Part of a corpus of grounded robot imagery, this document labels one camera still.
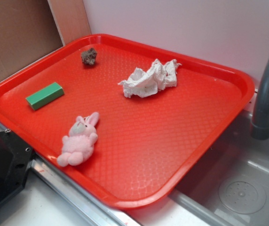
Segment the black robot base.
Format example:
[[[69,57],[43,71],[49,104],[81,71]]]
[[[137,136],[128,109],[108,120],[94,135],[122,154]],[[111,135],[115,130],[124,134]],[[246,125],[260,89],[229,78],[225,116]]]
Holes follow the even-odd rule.
[[[33,155],[15,132],[0,132],[0,207],[24,189]]]

